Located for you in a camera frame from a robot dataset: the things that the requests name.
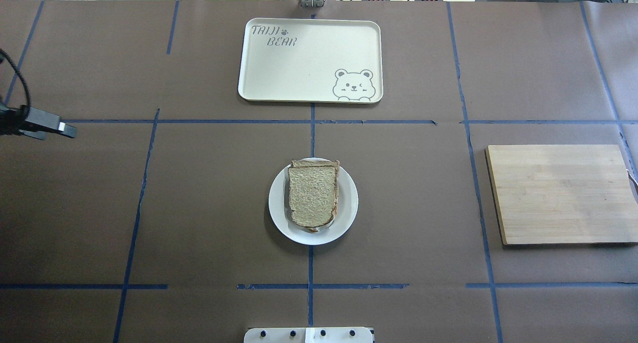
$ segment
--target brown table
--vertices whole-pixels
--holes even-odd
[[[239,97],[245,23],[313,14],[380,25],[379,104]],[[3,1],[0,18],[33,105],[78,128],[0,138],[0,340],[230,343],[313,324],[635,342],[638,248],[504,247],[484,150],[613,144],[635,173],[638,7]],[[315,248],[267,208],[309,156],[340,160],[359,193],[351,229]]]

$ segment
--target white plate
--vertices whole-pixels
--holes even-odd
[[[252,101],[379,102],[381,29],[366,20],[251,19],[237,91]]]
[[[312,161],[327,161],[312,157]],[[352,177],[342,168],[339,167],[339,176],[337,178],[337,186],[339,186],[339,197],[337,199],[337,216],[332,224],[316,233],[310,233],[296,225],[290,219],[290,209],[287,202],[287,183],[288,168],[285,166],[283,170],[275,177],[271,192],[268,195],[268,208],[271,211],[271,217],[275,226],[284,236],[303,245],[323,245],[324,243],[335,241],[341,237],[352,225],[357,216],[358,194]]]

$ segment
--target white mounting plate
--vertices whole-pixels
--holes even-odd
[[[379,102],[381,29],[362,20],[251,19],[237,91],[251,101]]]
[[[244,335],[244,343],[374,343],[374,334],[366,327],[310,327],[249,329]]]

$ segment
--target tray with bear drawing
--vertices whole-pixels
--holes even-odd
[[[381,29],[364,20],[251,19],[237,91],[250,101],[379,102]]]

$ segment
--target sandwich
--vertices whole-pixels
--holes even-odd
[[[288,168],[292,221],[309,232],[328,227],[337,216],[339,161],[294,160]]]

